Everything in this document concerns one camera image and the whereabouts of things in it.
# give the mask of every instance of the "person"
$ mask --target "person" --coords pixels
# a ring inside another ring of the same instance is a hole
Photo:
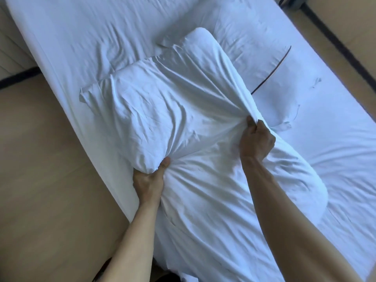
[[[240,141],[240,159],[261,230],[285,281],[360,282],[341,253],[299,211],[262,165],[275,140],[263,121],[256,124],[248,116]],[[103,282],[149,281],[156,214],[164,187],[163,174],[169,164],[170,159],[165,158],[153,174],[134,170],[139,208],[103,274]]]

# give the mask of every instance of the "beige floor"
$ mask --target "beige floor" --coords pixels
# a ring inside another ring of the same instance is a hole
[[[290,17],[376,118],[376,94],[301,13]],[[0,92],[0,280],[90,282],[128,222],[42,75]]]

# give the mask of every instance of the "pillow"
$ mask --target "pillow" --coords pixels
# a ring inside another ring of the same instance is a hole
[[[152,172],[165,156],[172,158],[156,228],[157,237],[171,241],[159,239],[155,257],[161,265],[202,281],[254,281],[263,261],[267,273],[280,275],[258,224],[238,149],[246,116],[263,117],[207,30],[195,29],[160,56],[135,62],[82,89],[80,96],[134,168]],[[317,224],[327,205],[326,187],[272,133],[275,147],[263,164]],[[175,252],[169,251],[171,245]]]
[[[266,122],[290,127],[304,94],[318,81],[317,71],[295,48],[281,43],[240,0],[203,0],[167,30],[157,43],[171,47],[197,27],[207,29],[232,61]]]

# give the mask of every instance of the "white bed sheet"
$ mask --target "white bed sheet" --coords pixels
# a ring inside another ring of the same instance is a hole
[[[131,220],[138,205],[127,162],[79,102],[80,88],[158,54],[155,39],[197,0],[7,0],[7,5],[85,151]],[[292,129],[280,133],[329,192],[319,229],[365,279],[376,262],[376,124],[273,0],[250,2],[287,40],[315,59],[322,83]]]

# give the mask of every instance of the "white pillowcase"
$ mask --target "white pillowcase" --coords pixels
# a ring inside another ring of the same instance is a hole
[[[280,277],[242,171],[238,144],[246,116],[263,119],[213,36],[197,28],[160,56],[135,62],[82,89],[119,152],[143,172],[172,163],[157,222],[159,262],[202,281]],[[317,224],[327,191],[316,172],[277,134],[263,164]],[[182,260],[168,251],[176,248]],[[267,267],[263,273],[259,262]]]
[[[294,47],[278,41],[267,23],[241,0],[202,0],[157,43],[171,47],[197,27],[207,29],[221,45],[247,89],[254,92],[269,126],[289,128],[303,100],[300,95],[318,82],[316,69],[301,59]]]

